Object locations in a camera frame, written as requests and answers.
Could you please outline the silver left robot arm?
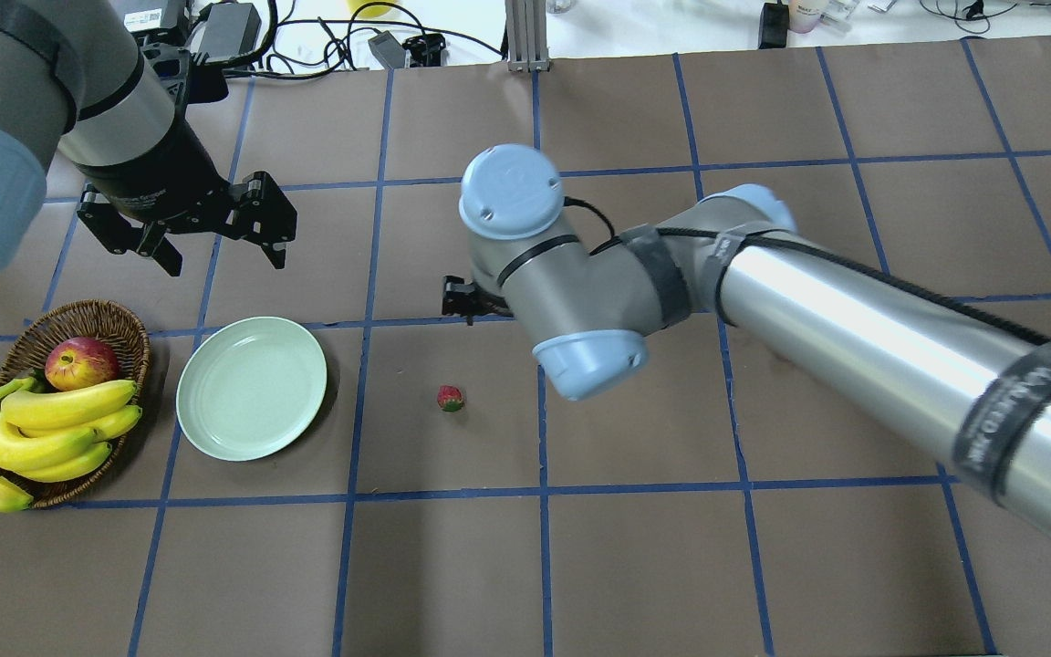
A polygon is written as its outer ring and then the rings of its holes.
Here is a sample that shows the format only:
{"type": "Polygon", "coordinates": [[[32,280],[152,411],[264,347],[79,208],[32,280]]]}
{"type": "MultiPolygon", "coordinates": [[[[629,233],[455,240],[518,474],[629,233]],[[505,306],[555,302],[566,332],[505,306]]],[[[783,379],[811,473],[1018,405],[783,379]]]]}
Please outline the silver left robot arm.
{"type": "Polygon", "coordinates": [[[286,263],[297,211],[271,174],[229,182],[188,123],[193,79],[202,100],[226,93],[263,47],[212,59],[186,48],[157,70],[108,1],[0,1],[0,271],[16,256],[62,153],[85,179],[77,215],[110,253],[153,259],[181,273],[171,235],[212,233],[254,243],[286,263]]]}

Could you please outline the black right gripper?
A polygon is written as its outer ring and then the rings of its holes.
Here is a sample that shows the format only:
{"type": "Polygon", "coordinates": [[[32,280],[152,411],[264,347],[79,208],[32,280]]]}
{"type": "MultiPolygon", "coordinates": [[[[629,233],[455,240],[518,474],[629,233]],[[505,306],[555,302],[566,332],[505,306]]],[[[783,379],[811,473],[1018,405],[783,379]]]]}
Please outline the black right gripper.
{"type": "Polygon", "coordinates": [[[509,319],[510,308],[503,297],[489,294],[472,280],[444,276],[441,315],[447,319],[462,319],[463,324],[474,325],[477,319],[509,319]]]}

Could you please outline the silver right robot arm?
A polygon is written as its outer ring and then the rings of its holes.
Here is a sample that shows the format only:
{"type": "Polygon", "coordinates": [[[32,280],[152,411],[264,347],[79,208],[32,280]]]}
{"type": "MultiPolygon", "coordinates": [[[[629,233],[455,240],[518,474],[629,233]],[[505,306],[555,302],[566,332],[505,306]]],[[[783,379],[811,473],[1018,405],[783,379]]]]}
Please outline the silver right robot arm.
{"type": "Polygon", "coordinates": [[[444,315],[516,319],[564,399],[628,379],[650,334],[710,312],[1051,539],[1050,336],[797,237],[762,184],[589,249],[554,163],[502,144],[468,163],[458,212],[472,280],[444,279],[444,315]]]}

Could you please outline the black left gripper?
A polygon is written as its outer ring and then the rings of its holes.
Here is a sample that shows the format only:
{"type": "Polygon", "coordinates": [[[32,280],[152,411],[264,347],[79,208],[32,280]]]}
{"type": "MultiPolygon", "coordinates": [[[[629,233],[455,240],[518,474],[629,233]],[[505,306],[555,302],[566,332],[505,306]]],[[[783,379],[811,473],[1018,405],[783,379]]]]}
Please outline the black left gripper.
{"type": "Polygon", "coordinates": [[[275,269],[297,237],[297,209],[266,171],[232,184],[186,120],[172,121],[149,152],[132,161],[80,163],[85,184],[77,217],[114,255],[151,259],[171,278],[183,258],[168,234],[214,232],[257,245],[275,269]]]}

